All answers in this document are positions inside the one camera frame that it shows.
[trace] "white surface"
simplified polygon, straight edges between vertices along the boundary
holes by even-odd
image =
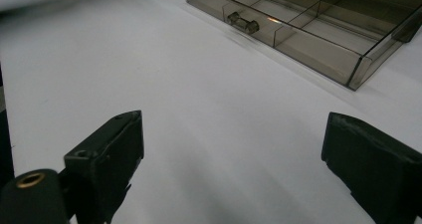
[[[0,8],[26,1],[46,0]],[[422,151],[420,34],[354,93],[185,0],[47,1],[0,23],[16,173],[142,110],[114,223],[373,223],[320,160],[329,112]]]

